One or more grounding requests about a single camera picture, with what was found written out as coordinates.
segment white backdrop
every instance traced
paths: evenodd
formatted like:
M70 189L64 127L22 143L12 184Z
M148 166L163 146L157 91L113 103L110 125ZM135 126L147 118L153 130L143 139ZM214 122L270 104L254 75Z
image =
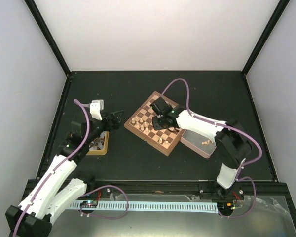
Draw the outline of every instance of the white backdrop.
M279 0L36 0L71 70L241 70Z

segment wooden chessboard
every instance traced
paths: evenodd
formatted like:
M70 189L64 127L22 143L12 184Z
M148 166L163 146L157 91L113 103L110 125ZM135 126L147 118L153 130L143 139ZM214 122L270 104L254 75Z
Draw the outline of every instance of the wooden chessboard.
M179 132L174 133L170 132L167 129L155 131L152 126L152 117L156 116L153 109L150 107L150 104L158 99L161 96L158 92L154 92L137 110L136 112L129 118L129 120L125 123L125 128L130 130L132 133L143 139L144 141L148 142L150 145L161 151L165 155L169 155L174 147L179 142L184 130L179 129ZM172 100L168 99L165 96L162 96L162 98L170 105L177 106L178 104L173 102ZM132 119L134 119L136 116L141 118L143 121L139 123L139 126L136 127L136 123L132 122ZM145 122L148 123L147 128L149 129L148 132L141 131L141 125L143 125Z

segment black frame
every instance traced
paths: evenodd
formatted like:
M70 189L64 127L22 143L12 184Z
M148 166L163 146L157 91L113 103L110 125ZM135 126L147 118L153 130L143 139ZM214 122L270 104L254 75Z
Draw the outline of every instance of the black frame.
M276 23L278 22L279 18L281 17L282 13L284 12L286 6L288 5L290 0L280 0L277 7L275 8L271 18L269 19L262 35L260 36L255 48L253 49L247 63L245 64L245 67L241 71L244 80L247 83L246 75L250 68L252 67L254 61L256 60L257 56L259 55L261 49L263 48L265 42L267 41L268 37L270 36L272 30L274 29ZM45 171L48 168L48 158L51 153L51 148L53 146L53 141L56 135L56 131L60 122L61 114L63 113L64 105L66 102L66 98L72 83L73 77L71 76L72 72L69 69L64 57L61 54L61 51L59 50L50 30L48 29L48 26L46 25L38 7L35 4L34 0L24 0L26 5L28 6L29 10L31 11L34 19L36 20L39 28L41 29L42 33L44 34L49 46L51 47L53 53L55 54L59 64L61 65L64 73L67 76L64 89L57 107L56 115L48 136L48 140L46 143L46 147L41 159L41 163L39 165L38 173L37 173L37 179L35 180L29 180L26 186L26 189L23 194L23 198L25 198L35 187L35 185L38 183L39 178L44 175ZM250 94L252 106L255 109L256 118L258 118L258 114L252 99L252 95ZM275 180L273 182L255 182L256 189L257 189L257 195L270 195L270 196L284 196L287 202L287 205L289 207L289 211L291 214L291 217L294 222L294 226L296 229L296 209L294 207L294 203L292 201L292 197L290 195L290 192L288 190L288 187L285 183L279 183L277 182L277 174L273 165L273 162L270 160L270 170L273 173ZM204 192L200 194L200 198L202 199L212 199L215 200L215 197L211 194L211 190L213 188L213 182L212 181L203 181L203 182L135 182L135 181L127 181L127 182L121 182L121 181L97 181L97 186L107 185L107 184L113 184L118 185L123 188L123 190L127 193L136 193L136 190L139 190L140 193L154 193L155 191L162 190L164 194L170 193L171 194L200 194L200 189L203 190L209 190L209 192ZM236 184L235 188L239 189L240 184ZM250 182L242 182L241 183L241 189L246 194L253 194L253 188Z

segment black table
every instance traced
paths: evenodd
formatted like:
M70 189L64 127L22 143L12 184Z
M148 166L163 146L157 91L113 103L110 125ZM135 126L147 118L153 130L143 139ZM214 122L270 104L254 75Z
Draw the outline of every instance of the black table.
M237 119L262 146L262 158L247 166L241 176L275 179L247 82L239 71L73 72L73 77L49 162L70 129L74 115L80 112L74 98L82 103L104 99L106 110L124 110L123 122L126 122L154 91L162 92L173 79L184 78L190 87L193 111L218 120ZM165 95L185 105L186 90L182 82L174 84ZM247 160L257 154L254 147ZM86 156L75 172L90 172L98 180L215 180L221 163L219 147L205 159L179 142L167 157L123 126L110 134L106 155Z

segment chessboard square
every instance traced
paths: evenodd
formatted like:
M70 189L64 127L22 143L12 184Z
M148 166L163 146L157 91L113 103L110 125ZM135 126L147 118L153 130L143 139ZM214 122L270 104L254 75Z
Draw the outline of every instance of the chessboard square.
M150 132L150 133L148 134L148 136L151 137L151 138L153 138L153 137L155 136L155 134L154 134L153 132Z
M158 135L154 135L153 140L159 142L160 137Z
M143 119L143 121L145 122L145 121L147 121L148 117L147 117L146 115L143 115L143 116L142 116L142 119Z
M173 139L171 137L168 137L167 140L169 143L171 143L173 141Z
M171 137L172 139L175 139L176 138L176 134L175 133L173 133L173 132L171 132L171 134L169 135L169 137Z
M163 140L166 140L166 139L168 138L168 135L166 135L166 134L163 133L163 134L161 135L161 138L162 138Z
M158 135L159 137L161 137L162 134L163 134L163 133L162 133L161 131L158 131L158 132L157 132L157 135Z

